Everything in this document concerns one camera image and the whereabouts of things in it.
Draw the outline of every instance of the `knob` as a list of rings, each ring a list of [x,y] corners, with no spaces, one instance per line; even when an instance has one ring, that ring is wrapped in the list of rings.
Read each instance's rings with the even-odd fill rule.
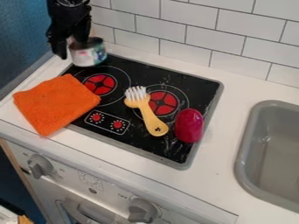
[[[38,154],[31,156],[27,162],[35,179],[40,179],[43,175],[49,175],[53,170],[53,165]]]
[[[152,223],[158,211],[145,199],[133,199],[129,206],[129,221]]]

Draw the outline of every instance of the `stovetop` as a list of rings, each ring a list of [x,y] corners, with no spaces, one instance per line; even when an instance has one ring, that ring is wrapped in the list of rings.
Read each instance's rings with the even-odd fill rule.
[[[180,170],[191,164],[199,143],[176,139],[173,128],[177,114],[182,109],[197,109],[204,115],[206,128],[222,92],[218,82],[113,55],[99,66],[71,66],[64,74],[72,74],[101,97],[101,103],[72,122],[69,129]],[[149,105],[169,125],[168,134],[151,136],[139,109],[125,106],[124,92],[133,86],[147,87]]]

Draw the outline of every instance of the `subway tile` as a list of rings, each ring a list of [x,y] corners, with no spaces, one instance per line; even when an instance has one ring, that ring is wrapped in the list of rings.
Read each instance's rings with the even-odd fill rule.
[[[107,42],[114,43],[115,42],[115,35],[113,33],[113,28],[106,27],[104,25],[93,24],[94,28],[94,36],[100,37]]]
[[[91,15],[96,24],[112,26],[132,32],[135,31],[135,20],[132,14],[93,7]]]
[[[272,65],[268,81],[299,88],[299,69]]]
[[[137,32],[184,43],[185,25],[136,16]]]
[[[128,46],[148,53],[159,54],[159,39],[129,31],[115,30],[116,44]]]
[[[90,4],[110,8],[110,0],[91,0]]]
[[[247,38],[244,56],[299,67],[299,47],[261,39]]]
[[[187,44],[226,53],[240,54],[245,37],[188,26]]]
[[[254,6],[254,0],[190,0],[190,3],[246,12],[251,12]]]
[[[112,8],[139,15],[158,18],[159,0],[112,0]]]
[[[298,9],[299,1],[297,0],[258,0],[254,13],[299,21]]]
[[[282,19],[220,10],[217,30],[278,41],[284,24]]]
[[[187,61],[201,66],[209,66],[211,50],[174,43],[167,40],[161,40],[160,47],[160,54],[165,57]]]
[[[282,36],[282,43],[299,46],[299,23],[287,22]]]
[[[265,80],[270,68],[270,63],[222,52],[213,52],[211,67]]]
[[[217,13],[210,7],[162,0],[162,18],[182,24],[214,28]]]

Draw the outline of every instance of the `oven door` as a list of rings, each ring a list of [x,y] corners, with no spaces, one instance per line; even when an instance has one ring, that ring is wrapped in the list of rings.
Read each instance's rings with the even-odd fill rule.
[[[127,219],[48,177],[26,175],[52,224],[130,224]]]
[[[129,224],[123,217],[86,199],[56,201],[67,224]]]

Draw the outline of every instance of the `sink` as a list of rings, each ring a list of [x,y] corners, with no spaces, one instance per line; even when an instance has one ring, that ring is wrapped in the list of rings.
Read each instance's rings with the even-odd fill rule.
[[[299,106],[262,101],[253,107],[234,174],[254,197],[299,213]]]

